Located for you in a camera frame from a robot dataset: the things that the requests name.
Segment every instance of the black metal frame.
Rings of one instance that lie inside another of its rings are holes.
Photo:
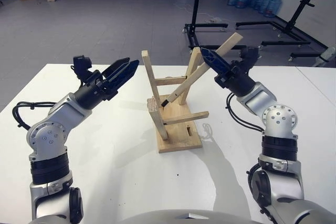
[[[191,19],[190,24],[185,24],[184,25],[184,31],[187,34],[188,40],[189,40],[189,48],[193,49],[194,47],[203,47],[207,48],[210,50],[215,50],[219,47],[219,45],[200,45],[197,36],[196,36],[196,27],[222,27],[226,28],[228,24],[222,23],[222,24],[197,24],[196,23],[196,18],[197,18],[197,12],[198,12],[198,4],[200,0],[194,0],[194,8],[193,8],[193,16]],[[242,49],[245,48],[245,45],[235,45],[232,49]]]
[[[263,22],[237,22],[236,28],[239,26],[248,26],[248,25],[272,25],[274,28],[280,30],[282,33],[288,35],[289,37],[293,38],[292,41],[283,41],[283,40],[271,40],[271,41],[262,41],[262,46],[282,46],[282,45],[308,45],[311,42],[305,40],[301,36],[294,33],[292,30],[295,28],[295,23],[298,17],[300,16],[302,10],[306,5],[310,7],[315,7],[314,4],[310,3],[311,0],[301,0],[300,5],[295,11],[294,15],[290,19],[290,21],[286,24],[286,26],[283,26],[277,22],[274,21],[263,21]]]

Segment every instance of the silver robot arm segment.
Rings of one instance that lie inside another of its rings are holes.
[[[78,56],[73,60],[72,69],[81,80],[79,89],[56,103],[45,119],[32,127],[26,124],[24,127],[28,130],[27,142],[33,149],[29,156],[33,178],[30,184],[31,223],[77,224],[82,220],[81,193],[79,188],[70,187],[72,172],[64,144],[70,131],[101,101],[111,100],[139,65],[138,60],[120,59],[100,73],[88,70],[92,65],[87,57]],[[23,126],[17,119],[18,111],[14,111],[19,105],[13,109],[13,114],[19,126]]]

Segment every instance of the upside-down wooden stool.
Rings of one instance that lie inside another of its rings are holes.
[[[242,39],[237,33],[234,33],[226,42],[224,42],[216,52],[223,56],[226,54],[235,44]],[[151,115],[156,127],[156,139],[158,142],[159,153],[174,152],[189,150],[193,148],[201,148],[202,142],[197,133],[194,120],[207,118],[209,116],[208,111],[191,113],[186,103],[186,98],[189,92],[190,85],[196,80],[192,73],[197,69],[198,63],[201,60],[201,51],[198,47],[195,47],[192,51],[189,65],[185,76],[182,77],[167,77],[162,79],[156,79],[154,77],[151,60],[148,51],[141,52],[142,59],[147,71],[148,79],[153,91],[153,97],[147,99],[147,108]],[[205,63],[200,66],[196,72],[206,72],[210,67]],[[187,84],[188,78],[191,77],[190,83]],[[158,86],[172,85],[172,84],[186,84],[180,85],[183,88],[183,92],[175,93],[175,95],[159,95]],[[171,101],[164,108],[161,103],[169,99]]]

